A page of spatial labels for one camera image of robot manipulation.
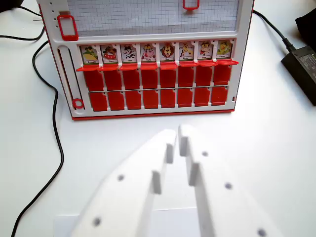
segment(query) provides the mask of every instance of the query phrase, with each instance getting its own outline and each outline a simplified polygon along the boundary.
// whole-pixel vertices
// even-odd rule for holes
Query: character card
[[[219,40],[217,45],[216,58],[231,58],[232,55],[232,44],[230,40]]]
[[[137,63],[136,48],[131,44],[121,44],[120,51],[123,63]]]
[[[194,46],[190,42],[179,43],[179,61],[192,61]]]
[[[99,64],[97,50],[91,45],[81,45],[80,52],[83,60],[83,64]]]
[[[211,41],[204,40],[198,42],[198,60],[211,60],[213,54],[213,45]]]
[[[113,48],[111,44],[101,45],[100,47],[103,63],[118,63],[118,55],[116,48]]]
[[[156,61],[156,48],[151,43],[141,43],[140,52],[142,62],[155,62]]]
[[[160,44],[160,61],[170,62],[174,61],[174,47],[171,43],[161,43]]]

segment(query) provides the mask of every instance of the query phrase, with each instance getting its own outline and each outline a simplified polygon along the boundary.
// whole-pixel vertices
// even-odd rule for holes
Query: guess who game board
[[[37,0],[74,120],[232,112],[253,0]]]

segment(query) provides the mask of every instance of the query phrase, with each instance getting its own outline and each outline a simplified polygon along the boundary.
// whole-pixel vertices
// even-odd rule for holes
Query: red clip
[[[196,6],[186,6],[186,0],[182,0],[182,6],[184,9],[186,9],[188,11],[196,10],[199,7],[199,0],[197,0]]]
[[[73,99],[73,106],[76,108],[76,109],[82,109],[83,108],[83,100],[81,99]]]
[[[75,35],[74,36],[66,36],[64,35],[63,28],[61,26],[60,18],[71,18],[73,20],[73,26],[75,30]],[[64,41],[77,41],[78,40],[78,31],[77,31],[77,26],[75,22],[75,18],[72,15],[59,15],[57,16],[58,24],[59,24],[59,29],[61,33],[61,37],[63,38]]]

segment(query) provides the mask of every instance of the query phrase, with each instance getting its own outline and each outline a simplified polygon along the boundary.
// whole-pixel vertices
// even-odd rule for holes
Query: grid paper
[[[67,1],[82,37],[234,31],[239,0]]]

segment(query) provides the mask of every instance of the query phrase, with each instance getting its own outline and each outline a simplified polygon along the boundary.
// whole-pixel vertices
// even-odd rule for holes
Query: screw hole
[[[100,217],[96,217],[93,219],[93,225],[94,226],[99,226],[101,224],[101,218]]]
[[[267,233],[266,233],[266,231],[264,229],[259,229],[258,230],[258,235],[264,237],[264,236],[267,236]]]
[[[225,188],[227,188],[227,189],[232,189],[233,186],[231,185],[231,183],[226,183],[226,184],[225,184]]]
[[[124,177],[124,175],[122,175],[122,174],[120,174],[120,175],[118,176],[118,180],[119,180],[119,181],[122,181],[124,178],[125,178],[125,177]]]

